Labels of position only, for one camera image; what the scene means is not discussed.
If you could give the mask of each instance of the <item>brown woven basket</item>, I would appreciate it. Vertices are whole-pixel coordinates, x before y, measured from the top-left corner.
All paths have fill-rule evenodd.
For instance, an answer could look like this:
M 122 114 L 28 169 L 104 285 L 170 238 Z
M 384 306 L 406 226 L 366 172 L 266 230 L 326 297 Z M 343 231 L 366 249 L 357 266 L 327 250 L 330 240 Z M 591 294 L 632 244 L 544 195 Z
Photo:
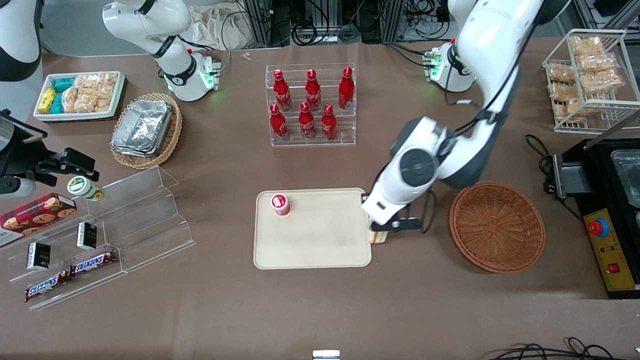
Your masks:
M 119 163 L 132 168 L 143 170 L 146 168 L 154 167 L 156 165 L 160 165 L 164 163 L 169 158 L 169 156 L 171 156 L 171 153 L 175 149 L 175 146 L 178 144 L 178 138 L 180 137 L 180 131 L 182 130 L 182 114 L 180 113 L 178 104 L 176 104 L 171 97 L 165 94 L 153 93 L 142 95 L 141 97 L 137 98 L 137 100 L 162 100 L 164 102 L 167 102 L 168 104 L 171 104 L 171 106 L 173 107 L 171 118 L 169 119 L 170 123 L 166 128 L 166 133 L 164 134 L 162 144 L 160 145 L 160 153 L 155 158 L 143 158 L 141 156 L 124 155 L 116 152 L 113 148 L 111 148 L 111 153 L 113 153 L 113 156 L 116 158 L 116 160 L 118 160 Z M 127 105 L 127 107 L 120 114 L 120 117 L 118 117 L 118 122 L 116 123 L 116 127 L 113 130 L 114 134 L 118 130 L 118 126 L 120 126 L 124 114 L 127 112 L 132 103 L 133 101 L 130 102 L 129 105 Z
M 533 265 L 545 247 L 545 224 L 519 191 L 482 182 L 453 200 L 449 228 L 462 253 L 481 268 L 500 274 Z

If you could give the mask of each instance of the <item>red emergency stop button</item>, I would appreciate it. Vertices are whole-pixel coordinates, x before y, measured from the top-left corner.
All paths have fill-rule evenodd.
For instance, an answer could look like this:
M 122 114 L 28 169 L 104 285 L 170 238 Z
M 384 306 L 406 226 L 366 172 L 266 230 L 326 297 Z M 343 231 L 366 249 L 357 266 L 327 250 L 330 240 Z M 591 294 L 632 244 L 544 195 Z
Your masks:
M 609 264 L 609 272 L 620 272 L 618 264 Z
M 587 224 L 587 230 L 598 237 L 605 237 L 609 234 L 609 224 L 603 218 L 596 218 Z

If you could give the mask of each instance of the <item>table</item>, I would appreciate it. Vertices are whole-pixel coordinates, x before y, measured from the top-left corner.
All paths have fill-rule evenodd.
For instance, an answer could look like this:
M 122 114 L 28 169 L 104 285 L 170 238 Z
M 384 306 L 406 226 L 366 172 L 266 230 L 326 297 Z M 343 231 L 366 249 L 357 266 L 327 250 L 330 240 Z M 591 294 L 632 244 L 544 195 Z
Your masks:
M 0 259 L 3 359 L 308 359 L 336 348 L 343 359 L 486 359 L 486 353 L 536 342 L 565 348 L 563 337 L 637 357 L 640 307 L 605 300 L 584 225 L 542 192 L 538 155 L 523 136 L 562 153 L 581 135 L 554 133 L 540 64 L 558 38 L 532 39 L 511 115 L 482 180 L 523 192 L 540 211 L 547 246 L 521 274 L 487 274 L 467 261 L 449 233 L 457 190 L 436 184 L 436 220 L 426 235 L 393 234 L 372 246 L 364 268 L 262 271 L 254 267 L 255 198 L 263 190 L 368 190 L 407 120 L 428 115 L 457 127 L 474 115 L 446 106 L 421 69 L 381 45 L 251 50 L 234 53 L 220 90 L 180 102 L 184 128 L 163 165 L 180 181 L 180 213 L 197 244 L 126 277 L 40 312 L 18 299 Z M 417 48 L 430 49 L 432 44 Z M 358 66 L 358 143 L 351 147 L 272 149 L 264 103 L 267 64 L 353 61 Z M 44 56 L 45 73 L 120 70 L 125 102 L 167 92 L 150 56 Z M 476 87 L 451 100 L 479 99 Z M 136 170 L 109 151 L 114 122 L 52 124 L 46 144 L 96 159 L 100 184 Z M 65 193 L 67 177 L 55 190 Z M 50 190 L 38 187 L 38 194 Z M 6 211 L 18 201 L 0 205 Z

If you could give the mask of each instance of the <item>aluminum foil container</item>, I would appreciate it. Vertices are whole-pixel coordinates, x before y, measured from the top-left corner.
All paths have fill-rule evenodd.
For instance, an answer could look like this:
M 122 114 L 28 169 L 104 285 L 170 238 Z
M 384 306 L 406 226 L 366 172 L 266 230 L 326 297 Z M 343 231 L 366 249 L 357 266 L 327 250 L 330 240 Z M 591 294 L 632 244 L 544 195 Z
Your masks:
M 134 101 L 111 139 L 112 148 L 121 154 L 156 156 L 171 113 L 171 105 L 164 101 Z

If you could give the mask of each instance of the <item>coca-cola bottle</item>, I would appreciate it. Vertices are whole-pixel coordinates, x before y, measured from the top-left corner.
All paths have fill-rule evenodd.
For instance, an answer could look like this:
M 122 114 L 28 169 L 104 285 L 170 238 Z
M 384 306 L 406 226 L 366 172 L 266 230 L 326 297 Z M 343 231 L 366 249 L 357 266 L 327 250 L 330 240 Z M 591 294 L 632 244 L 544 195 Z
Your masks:
M 309 103 L 303 101 L 300 104 L 300 131 L 305 140 L 313 140 L 316 138 L 316 129 L 314 129 L 314 114 L 309 111 Z
M 333 106 L 327 104 L 324 106 L 324 115 L 322 115 L 322 136 L 325 141 L 335 140 L 336 120 L 333 114 Z
M 289 131 L 287 130 L 287 123 L 284 119 L 284 115 L 280 113 L 278 105 L 273 104 L 269 109 L 271 111 L 271 128 L 275 135 L 275 140 L 278 142 L 285 142 L 289 139 Z
M 316 71 L 314 69 L 307 70 L 307 85 L 305 86 L 307 93 L 307 102 L 311 111 L 320 110 L 322 100 L 320 99 L 320 84 L 316 79 Z
M 353 109 L 353 93 L 356 90 L 356 86 L 351 75 L 353 75 L 351 67 L 347 66 L 342 70 L 342 79 L 340 80 L 340 86 L 338 86 L 338 106 L 343 110 Z
M 282 111 L 291 110 L 291 92 L 289 91 L 289 84 L 287 84 L 284 76 L 282 75 L 282 70 L 274 70 L 273 78 L 276 80 L 275 84 L 273 84 L 273 92 L 276 95 L 276 102 Z

